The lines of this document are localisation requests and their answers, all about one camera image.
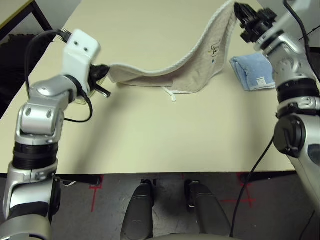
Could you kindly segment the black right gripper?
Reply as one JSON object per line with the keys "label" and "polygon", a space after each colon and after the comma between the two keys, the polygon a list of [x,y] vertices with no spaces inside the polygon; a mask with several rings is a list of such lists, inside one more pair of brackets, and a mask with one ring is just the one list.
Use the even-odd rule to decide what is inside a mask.
{"label": "black right gripper", "polygon": [[236,2],[234,13],[244,29],[240,35],[246,43],[255,43],[265,32],[272,28],[277,14],[269,8],[256,12],[250,5]]}

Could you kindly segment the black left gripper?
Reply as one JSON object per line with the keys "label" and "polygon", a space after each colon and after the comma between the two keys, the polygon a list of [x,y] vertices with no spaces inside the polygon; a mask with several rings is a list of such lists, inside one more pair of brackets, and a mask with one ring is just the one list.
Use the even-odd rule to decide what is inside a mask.
{"label": "black left gripper", "polygon": [[109,71],[110,71],[110,67],[105,64],[90,66],[89,75],[88,75],[88,85],[89,85],[90,91],[93,91],[95,89],[105,98],[109,98],[111,96],[111,92],[101,87],[100,85],[96,84],[96,82],[100,80],[99,75],[107,75]]}

